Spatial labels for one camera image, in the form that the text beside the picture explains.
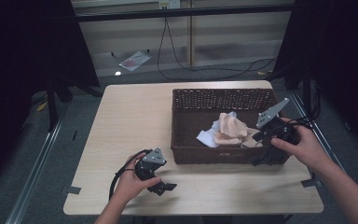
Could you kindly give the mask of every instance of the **brown wicker basket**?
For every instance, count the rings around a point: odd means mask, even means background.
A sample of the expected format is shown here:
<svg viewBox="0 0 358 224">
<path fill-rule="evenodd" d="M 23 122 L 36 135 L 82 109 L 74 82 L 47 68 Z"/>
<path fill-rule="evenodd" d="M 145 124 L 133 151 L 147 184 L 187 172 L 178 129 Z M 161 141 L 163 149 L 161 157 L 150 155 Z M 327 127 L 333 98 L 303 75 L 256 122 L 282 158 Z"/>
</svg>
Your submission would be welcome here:
<svg viewBox="0 0 358 224">
<path fill-rule="evenodd" d="M 272 89 L 176 89 L 172 96 L 171 149 L 177 164 L 247 164 L 270 146 L 264 140 L 263 147 L 206 147 L 196 137 L 211 129 L 223 112 L 235 111 L 239 120 L 255 128 L 258 113 L 277 104 Z"/>
</svg>

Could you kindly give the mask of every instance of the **crumpled fabric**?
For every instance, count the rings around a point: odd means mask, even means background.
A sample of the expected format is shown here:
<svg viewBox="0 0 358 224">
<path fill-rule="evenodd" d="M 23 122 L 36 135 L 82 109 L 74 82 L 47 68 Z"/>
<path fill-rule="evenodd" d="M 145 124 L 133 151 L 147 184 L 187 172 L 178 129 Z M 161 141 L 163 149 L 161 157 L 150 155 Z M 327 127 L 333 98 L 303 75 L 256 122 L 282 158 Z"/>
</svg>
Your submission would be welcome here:
<svg viewBox="0 0 358 224">
<path fill-rule="evenodd" d="M 247 125 L 237 119 L 235 112 L 221 113 L 219 120 L 213 122 L 208 131 L 201 131 L 197 139 L 207 147 L 241 146 L 241 147 L 262 147 L 261 142 L 256 142 L 253 135 L 258 133 L 257 129 L 247 127 Z"/>
</svg>

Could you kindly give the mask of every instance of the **table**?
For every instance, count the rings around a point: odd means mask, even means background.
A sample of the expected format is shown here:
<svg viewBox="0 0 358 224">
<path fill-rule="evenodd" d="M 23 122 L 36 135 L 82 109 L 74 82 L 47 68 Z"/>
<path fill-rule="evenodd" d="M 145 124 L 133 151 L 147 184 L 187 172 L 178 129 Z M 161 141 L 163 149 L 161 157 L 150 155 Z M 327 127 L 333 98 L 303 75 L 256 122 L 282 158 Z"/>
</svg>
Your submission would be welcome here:
<svg viewBox="0 0 358 224">
<path fill-rule="evenodd" d="M 324 205 L 315 187 L 303 188 L 308 168 L 295 157 L 284 165 L 177 165 L 171 151 L 173 89 L 268 88 L 267 81 L 182 82 L 112 85 L 90 130 L 72 186 L 67 215 L 99 215 L 108 202 L 115 172 L 142 149 L 160 147 L 167 160 L 156 171 L 175 183 L 162 196 L 144 190 L 129 202 L 123 215 L 272 215 L 319 213 Z"/>
</svg>

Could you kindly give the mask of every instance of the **person's right arm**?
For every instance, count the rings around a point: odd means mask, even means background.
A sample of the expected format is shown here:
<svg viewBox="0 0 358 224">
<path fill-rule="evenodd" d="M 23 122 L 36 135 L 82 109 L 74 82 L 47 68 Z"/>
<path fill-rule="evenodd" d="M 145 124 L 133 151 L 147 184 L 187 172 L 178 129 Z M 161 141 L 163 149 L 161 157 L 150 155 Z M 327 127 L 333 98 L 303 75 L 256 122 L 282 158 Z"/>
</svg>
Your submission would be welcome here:
<svg viewBox="0 0 358 224">
<path fill-rule="evenodd" d="M 300 125 L 295 128 L 300 137 L 296 146 L 278 138 L 271 144 L 307 165 L 329 188 L 348 221 L 358 223 L 358 185 L 327 156 L 311 130 Z"/>
</svg>

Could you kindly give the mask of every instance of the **silver bracket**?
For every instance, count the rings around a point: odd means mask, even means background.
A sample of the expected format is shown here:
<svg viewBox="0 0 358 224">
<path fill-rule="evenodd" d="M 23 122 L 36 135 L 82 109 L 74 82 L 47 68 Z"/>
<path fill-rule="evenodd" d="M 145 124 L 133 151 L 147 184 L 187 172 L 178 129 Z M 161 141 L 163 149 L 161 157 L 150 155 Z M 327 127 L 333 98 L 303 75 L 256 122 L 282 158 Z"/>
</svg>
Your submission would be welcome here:
<svg viewBox="0 0 358 224">
<path fill-rule="evenodd" d="M 166 162 L 164 160 L 164 157 L 162 156 L 161 149 L 159 147 L 157 147 L 156 149 L 154 149 L 153 151 L 151 151 L 147 155 L 145 155 L 142 158 L 142 160 L 152 162 L 152 163 L 161 164 L 161 165 L 164 165 Z"/>
<path fill-rule="evenodd" d="M 278 104 L 273 107 L 270 107 L 268 110 L 263 113 L 258 114 L 258 121 L 255 127 L 261 129 L 265 124 L 270 122 L 286 105 L 289 103 L 288 98 L 284 98 Z"/>
</svg>

